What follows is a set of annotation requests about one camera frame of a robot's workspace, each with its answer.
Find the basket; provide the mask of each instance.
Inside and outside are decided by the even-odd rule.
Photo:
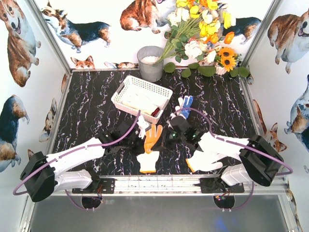
[[[113,94],[112,102],[117,109],[125,111],[134,116],[137,116],[139,111],[122,104],[122,101],[126,99],[126,96],[128,96],[132,92],[144,94],[149,99],[151,99],[153,104],[157,105],[160,108],[160,111],[156,117],[141,113],[141,115],[143,115],[144,119],[147,122],[154,124],[158,123],[161,115],[163,114],[163,111],[165,110],[173,94],[173,91],[168,88],[158,86],[156,84],[144,81],[134,76],[127,76],[124,79],[123,83],[121,83],[119,88]]]

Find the bouquet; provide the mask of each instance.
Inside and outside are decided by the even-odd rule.
[[[240,55],[232,48],[224,47],[224,44],[232,42],[235,34],[231,31],[222,36],[223,28],[236,24],[228,5],[217,0],[176,0],[176,6],[176,11],[168,15],[170,31],[164,34],[167,43],[157,63],[174,56],[177,62],[195,58],[209,66],[193,63],[183,71],[183,77],[191,75],[190,68],[198,69],[205,76],[233,70],[232,74],[238,75],[235,67]],[[169,63],[164,69],[173,72],[175,67],[175,64]]]

